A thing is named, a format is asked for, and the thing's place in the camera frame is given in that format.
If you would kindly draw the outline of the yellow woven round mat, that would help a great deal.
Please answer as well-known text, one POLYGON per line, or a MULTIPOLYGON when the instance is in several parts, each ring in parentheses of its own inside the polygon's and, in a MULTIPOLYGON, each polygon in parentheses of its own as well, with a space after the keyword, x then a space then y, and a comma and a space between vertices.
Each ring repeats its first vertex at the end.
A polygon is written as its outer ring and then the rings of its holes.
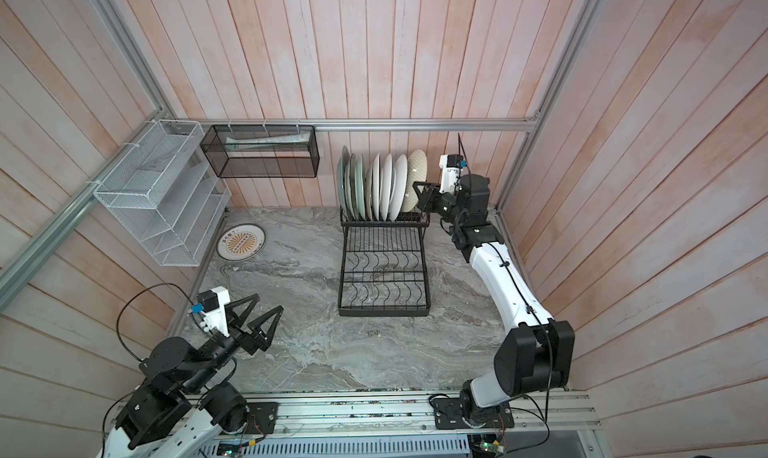
POLYGON ((402 213, 411 212, 418 203, 418 197, 414 189, 416 182, 424 182, 427 178, 428 160, 423 150, 414 151, 408 158, 408 176, 406 190, 401 207, 402 213))

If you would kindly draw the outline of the dark green rim plate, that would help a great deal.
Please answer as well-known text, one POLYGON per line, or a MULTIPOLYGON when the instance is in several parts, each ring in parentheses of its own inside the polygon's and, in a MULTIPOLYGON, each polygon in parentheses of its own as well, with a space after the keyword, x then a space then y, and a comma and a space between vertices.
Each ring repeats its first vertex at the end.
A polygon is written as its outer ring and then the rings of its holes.
POLYGON ((394 222, 402 208, 406 183, 408 178, 408 158, 401 155, 396 161, 394 168, 394 185, 392 187, 391 199, 389 204, 388 220, 394 222))

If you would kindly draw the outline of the white plate black outline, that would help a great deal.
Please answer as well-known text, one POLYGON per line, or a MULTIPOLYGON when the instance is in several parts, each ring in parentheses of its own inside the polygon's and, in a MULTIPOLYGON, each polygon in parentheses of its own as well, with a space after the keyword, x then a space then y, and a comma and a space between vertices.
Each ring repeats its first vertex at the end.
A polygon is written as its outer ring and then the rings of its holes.
POLYGON ((380 169, 380 197, 379 212, 380 219, 387 221, 389 217, 389 206, 391 200, 392 188, 392 155, 389 154, 384 159, 380 169))

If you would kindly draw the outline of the orange sunburst plate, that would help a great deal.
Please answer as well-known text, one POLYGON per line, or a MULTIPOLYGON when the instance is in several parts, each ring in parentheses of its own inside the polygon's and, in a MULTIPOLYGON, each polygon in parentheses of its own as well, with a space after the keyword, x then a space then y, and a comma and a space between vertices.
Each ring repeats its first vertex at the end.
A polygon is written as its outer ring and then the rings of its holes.
POLYGON ((258 253, 266 242, 264 230, 254 224, 237 225, 225 231, 217 242, 218 255, 227 261, 243 261, 258 253))
POLYGON ((371 206, 372 220, 380 220, 380 155, 377 154, 371 165, 371 206))

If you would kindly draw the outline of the black round plate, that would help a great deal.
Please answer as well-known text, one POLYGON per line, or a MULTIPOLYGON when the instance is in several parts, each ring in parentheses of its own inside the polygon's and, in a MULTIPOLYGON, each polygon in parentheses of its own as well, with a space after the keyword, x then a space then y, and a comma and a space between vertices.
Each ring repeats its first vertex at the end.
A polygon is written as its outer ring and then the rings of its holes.
POLYGON ((364 201, 365 201, 365 218, 367 221, 372 221, 373 216, 373 209, 372 209, 372 194, 373 194, 373 184, 372 184, 372 178, 373 178, 373 170, 371 167, 369 167, 364 176, 364 201))

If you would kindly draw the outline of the light green flower plate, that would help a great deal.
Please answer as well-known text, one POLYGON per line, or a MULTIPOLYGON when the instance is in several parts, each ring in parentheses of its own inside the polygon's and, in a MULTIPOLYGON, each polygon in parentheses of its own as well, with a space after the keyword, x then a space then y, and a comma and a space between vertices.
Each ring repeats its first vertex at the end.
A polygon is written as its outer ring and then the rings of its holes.
POLYGON ((354 156, 353 160, 354 192, 357 220, 366 219, 365 194, 364 194, 364 166, 360 156, 354 156))

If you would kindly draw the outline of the cream floral plate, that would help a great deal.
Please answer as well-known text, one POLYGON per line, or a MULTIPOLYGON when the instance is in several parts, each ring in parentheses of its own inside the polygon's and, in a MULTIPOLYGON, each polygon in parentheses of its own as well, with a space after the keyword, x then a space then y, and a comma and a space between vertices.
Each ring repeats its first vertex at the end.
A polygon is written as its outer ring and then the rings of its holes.
POLYGON ((358 213, 357 213, 357 204, 356 204, 356 192, 354 190, 355 185, 355 178, 354 178, 354 167, 355 167, 355 158, 356 156, 352 154, 348 160, 347 166, 346 166, 346 191, 347 191, 347 201, 348 201, 348 210, 350 221, 356 221, 358 219, 358 213))

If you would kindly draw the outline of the black wire dish rack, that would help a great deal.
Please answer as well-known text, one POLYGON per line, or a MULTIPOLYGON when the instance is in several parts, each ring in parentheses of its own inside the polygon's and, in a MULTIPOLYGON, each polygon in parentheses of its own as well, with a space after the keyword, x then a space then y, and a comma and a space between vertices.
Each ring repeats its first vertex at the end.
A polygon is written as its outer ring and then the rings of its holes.
POLYGON ((424 248, 428 215, 394 222, 340 216, 343 253, 337 307, 345 317, 425 317, 431 309, 424 248))

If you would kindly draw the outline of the large teal green plate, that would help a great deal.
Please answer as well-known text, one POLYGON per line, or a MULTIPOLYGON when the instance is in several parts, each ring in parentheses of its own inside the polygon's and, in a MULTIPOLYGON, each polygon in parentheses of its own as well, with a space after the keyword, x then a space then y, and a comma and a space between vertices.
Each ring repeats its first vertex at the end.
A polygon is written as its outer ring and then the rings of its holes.
POLYGON ((337 164, 337 191, 338 191, 338 199, 341 207, 342 217, 344 220, 349 218, 349 208, 347 203, 346 184, 345 184, 345 172, 346 172, 346 166, 349 158, 350 158, 350 155, 349 155, 348 148, 346 146, 343 146, 341 157, 339 158, 339 161, 337 164))

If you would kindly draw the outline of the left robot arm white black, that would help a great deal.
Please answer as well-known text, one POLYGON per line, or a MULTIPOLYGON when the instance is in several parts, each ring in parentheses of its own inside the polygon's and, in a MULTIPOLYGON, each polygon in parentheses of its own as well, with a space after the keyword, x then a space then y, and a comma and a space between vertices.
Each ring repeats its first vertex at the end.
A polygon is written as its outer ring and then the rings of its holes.
POLYGON ((284 309, 250 316, 253 294, 234 300, 224 287, 198 294, 189 315, 208 337, 200 347, 174 336, 140 360, 143 382, 125 396, 114 425, 102 430, 102 457, 196 457, 221 434, 237 438, 228 456, 265 440, 275 429, 278 405, 249 402, 229 377, 211 381, 235 355, 254 355, 272 345, 284 309))

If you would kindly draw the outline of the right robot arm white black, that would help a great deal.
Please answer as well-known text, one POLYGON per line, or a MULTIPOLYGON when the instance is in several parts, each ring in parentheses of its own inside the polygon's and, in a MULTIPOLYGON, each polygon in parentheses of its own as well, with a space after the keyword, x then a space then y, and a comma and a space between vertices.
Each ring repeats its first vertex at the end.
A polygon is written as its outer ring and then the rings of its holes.
POLYGON ((488 220, 489 180, 468 174, 452 191, 426 182, 416 182, 413 189, 419 210, 436 213, 447 223, 451 241, 488 289, 506 332, 493 369, 462 387, 463 419, 478 426, 518 396, 565 387, 575 332, 535 298, 500 232, 488 220))

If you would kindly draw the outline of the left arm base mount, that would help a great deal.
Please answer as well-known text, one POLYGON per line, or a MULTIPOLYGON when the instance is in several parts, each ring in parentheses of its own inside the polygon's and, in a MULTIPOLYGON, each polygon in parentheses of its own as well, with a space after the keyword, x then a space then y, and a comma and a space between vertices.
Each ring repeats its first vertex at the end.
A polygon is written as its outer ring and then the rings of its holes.
POLYGON ((248 401, 231 383, 220 383, 202 397, 199 408, 226 433, 264 436, 274 432, 279 403, 248 401))

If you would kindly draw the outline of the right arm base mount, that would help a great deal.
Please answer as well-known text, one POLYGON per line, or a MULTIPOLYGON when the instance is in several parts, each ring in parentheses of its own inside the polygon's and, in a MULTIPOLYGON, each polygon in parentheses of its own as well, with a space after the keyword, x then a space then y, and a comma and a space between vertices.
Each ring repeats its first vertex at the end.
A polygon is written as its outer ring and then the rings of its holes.
POLYGON ((478 407, 473 401, 468 386, 460 391, 458 397, 435 393, 430 395, 427 401, 433 410, 435 427, 438 430, 470 428, 506 430, 514 427, 514 418, 509 406, 478 407))

